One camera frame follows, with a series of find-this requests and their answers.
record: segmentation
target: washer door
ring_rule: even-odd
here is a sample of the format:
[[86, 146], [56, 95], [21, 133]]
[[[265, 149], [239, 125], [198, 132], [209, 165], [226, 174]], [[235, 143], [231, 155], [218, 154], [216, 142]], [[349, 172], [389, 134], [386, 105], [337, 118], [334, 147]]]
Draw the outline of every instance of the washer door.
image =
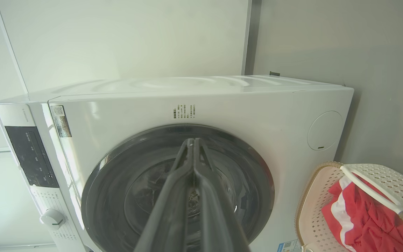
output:
[[[133, 251], [158, 199], [179, 148], [200, 137], [234, 206], [248, 242], [270, 217], [275, 197], [267, 164], [248, 144], [216, 128], [170, 125], [142, 132], [122, 142], [96, 166], [82, 195], [82, 217], [91, 239], [105, 252]], [[200, 250], [200, 207], [189, 198], [188, 252]]]

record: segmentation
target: red clothing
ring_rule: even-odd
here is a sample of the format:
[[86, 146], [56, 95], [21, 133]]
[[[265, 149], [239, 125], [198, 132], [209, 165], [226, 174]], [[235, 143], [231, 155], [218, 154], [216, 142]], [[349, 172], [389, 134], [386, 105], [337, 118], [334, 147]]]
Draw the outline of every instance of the red clothing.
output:
[[[360, 180], [383, 195], [365, 180]], [[329, 193], [334, 198], [321, 211], [334, 237], [347, 250], [403, 252], [403, 221], [395, 212], [366, 194], [346, 176], [337, 181]]]

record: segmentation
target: qr code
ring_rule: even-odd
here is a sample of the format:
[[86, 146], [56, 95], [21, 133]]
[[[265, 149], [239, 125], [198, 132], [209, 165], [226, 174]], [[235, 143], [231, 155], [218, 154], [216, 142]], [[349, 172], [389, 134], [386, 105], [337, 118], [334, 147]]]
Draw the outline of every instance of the qr code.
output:
[[52, 109], [54, 110], [54, 115], [64, 117], [63, 106], [53, 106]]

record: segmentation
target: washing machine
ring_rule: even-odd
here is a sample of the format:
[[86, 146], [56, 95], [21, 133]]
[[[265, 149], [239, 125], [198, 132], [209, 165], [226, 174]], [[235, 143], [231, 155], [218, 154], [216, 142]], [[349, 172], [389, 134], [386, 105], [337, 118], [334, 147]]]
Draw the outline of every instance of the washing machine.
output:
[[[297, 203], [331, 161], [353, 89], [270, 75], [98, 80], [0, 101], [0, 124], [61, 252], [133, 251], [178, 150], [202, 138], [253, 252], [299, 249]], [[188, 251], [200, 250], [199, 196]]]

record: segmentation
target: white plastic basket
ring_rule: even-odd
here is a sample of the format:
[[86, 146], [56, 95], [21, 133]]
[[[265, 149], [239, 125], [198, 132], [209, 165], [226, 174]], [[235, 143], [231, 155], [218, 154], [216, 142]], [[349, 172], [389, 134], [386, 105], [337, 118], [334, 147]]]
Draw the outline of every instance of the white plastic basket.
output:
[[[380, 196], [354, 174], [360, 176], [385, 194]], [[295, 228], [299, 242], [306, 252], [346, 252], [334, 238], [323, 217], [321, 208], [332, 195], [329, 188], [341, 177], [348, 176], [359, 188], [395, 211], [403, 220], [403, 175], [379, 164], [341, 164], [326, 162], [315, 169], [298, 205]]]

